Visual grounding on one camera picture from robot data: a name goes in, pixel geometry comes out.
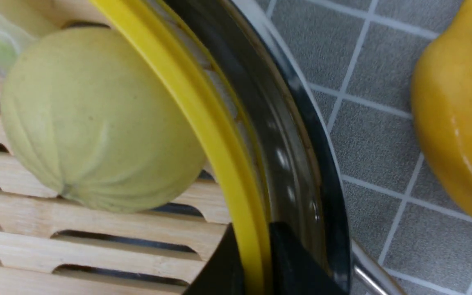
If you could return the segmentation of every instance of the banana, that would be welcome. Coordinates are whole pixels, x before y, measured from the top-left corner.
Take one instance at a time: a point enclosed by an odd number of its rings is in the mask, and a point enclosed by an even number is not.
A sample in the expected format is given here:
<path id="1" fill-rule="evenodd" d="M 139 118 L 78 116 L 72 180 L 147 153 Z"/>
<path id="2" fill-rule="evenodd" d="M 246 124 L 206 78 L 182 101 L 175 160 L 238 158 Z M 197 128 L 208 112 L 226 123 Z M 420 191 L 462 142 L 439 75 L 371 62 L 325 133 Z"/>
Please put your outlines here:
<path id="1" fill-rule="evenodd" d="M 472 217 L 472 0 L 418 60 L 411 106 L 425 159 Z"/>

